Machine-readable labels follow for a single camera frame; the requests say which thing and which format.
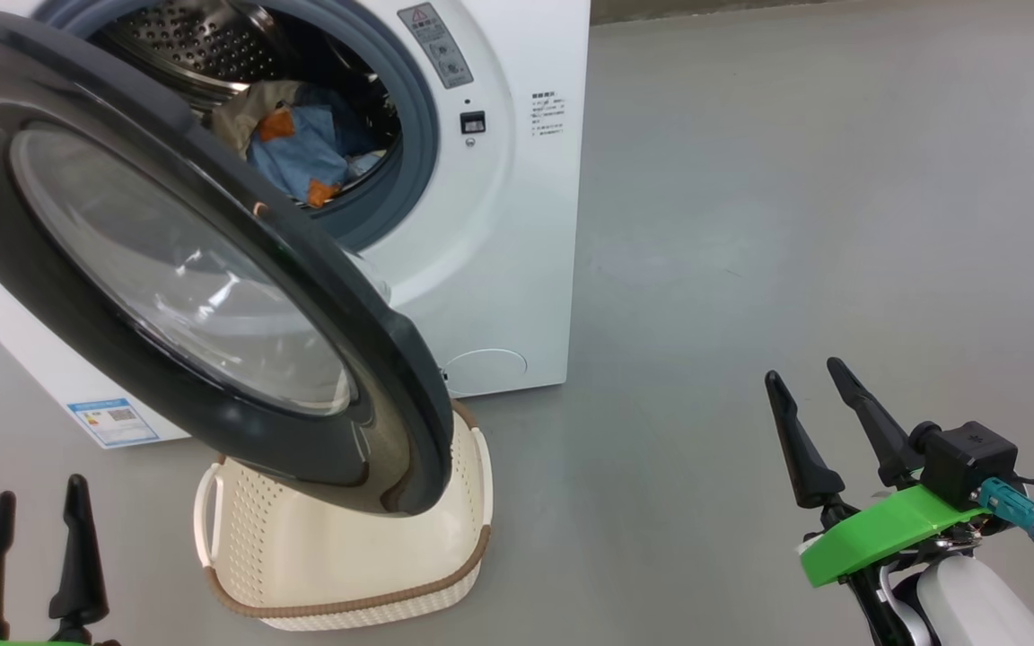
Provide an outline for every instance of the beige laundry basket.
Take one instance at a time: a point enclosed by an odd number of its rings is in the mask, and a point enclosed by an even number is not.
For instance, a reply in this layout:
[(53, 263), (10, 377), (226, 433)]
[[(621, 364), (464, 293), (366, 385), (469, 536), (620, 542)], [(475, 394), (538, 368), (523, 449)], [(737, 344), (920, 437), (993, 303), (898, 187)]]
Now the beige laundry basket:
[(234, 459), (210, 466), (193, 500), (193, 540), (214, 596), (279, 629), (357, 628), (460, 602), (489, 542), (493, 473), (472, 414), (454, 411), (449, 487), (409, 519), (333, 506)]

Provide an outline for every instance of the warning label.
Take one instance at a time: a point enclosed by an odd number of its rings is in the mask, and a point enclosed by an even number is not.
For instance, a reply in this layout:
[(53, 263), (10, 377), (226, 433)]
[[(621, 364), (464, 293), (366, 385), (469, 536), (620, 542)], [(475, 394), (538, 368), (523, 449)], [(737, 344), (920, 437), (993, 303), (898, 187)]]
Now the warning label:
[(402, 9), (398, 11), (398, 17), (413, 32), (422, 50), (425, 50), (425, 55), (433, 63), (433, 69), (447, 89), (473, 83), (473, 73), (468, 71), (465, 57), (433, 4), (424, 3)]
[(556, 92), (534, 92), (534, 136), (559, 134), (566, 131), (566, 99)]
[(66, 408), (103, 445), (141, 444), (159, 438), (125, 399), (86, 401), (67, 404)]

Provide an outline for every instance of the blue and white sticker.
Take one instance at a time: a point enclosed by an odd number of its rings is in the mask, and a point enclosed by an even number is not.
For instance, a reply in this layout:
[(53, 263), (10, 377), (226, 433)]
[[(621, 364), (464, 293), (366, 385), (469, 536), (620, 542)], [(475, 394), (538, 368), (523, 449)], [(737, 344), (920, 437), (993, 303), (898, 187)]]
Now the blue and white sticker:
[(86, 401), (83, 404), (67, 404), (66, 408), (102, 445), (143, 444), (159, 438), (125, 399)]

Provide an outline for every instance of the orange patch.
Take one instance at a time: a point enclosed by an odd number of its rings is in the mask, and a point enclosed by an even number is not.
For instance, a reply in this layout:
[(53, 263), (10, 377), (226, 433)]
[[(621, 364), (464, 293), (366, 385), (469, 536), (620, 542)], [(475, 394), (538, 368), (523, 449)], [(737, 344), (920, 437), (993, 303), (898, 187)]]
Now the orange patch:
[(255, 131), (262, 142), (295, 135), (295, 118), (290, 114), (290, 107), (282, 107), (267, 115), (266, 119), (257, 122)]
[(312, 208), (322, 208), (325, 202), (332, 201), (334, 195), (337, 195), (337, 191), (340, 191), (341, 185), (334, 184), (332, 187), (327, 184), (322, 184), (318, 180), (309, 180), (309, 191), (305, 194), (305, 204), (311, 206)]

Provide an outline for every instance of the qr code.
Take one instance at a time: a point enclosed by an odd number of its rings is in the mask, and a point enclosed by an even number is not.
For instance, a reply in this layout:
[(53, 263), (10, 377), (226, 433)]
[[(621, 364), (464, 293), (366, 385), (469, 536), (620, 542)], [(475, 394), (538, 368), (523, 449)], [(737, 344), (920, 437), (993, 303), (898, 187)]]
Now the qr code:
[(107, 410), (111, 413), (111, 419), (115, 422), (126, 422), (128, 420), (135, 420), (134, 411), (128, 408), (119, 408), (118, 410)]

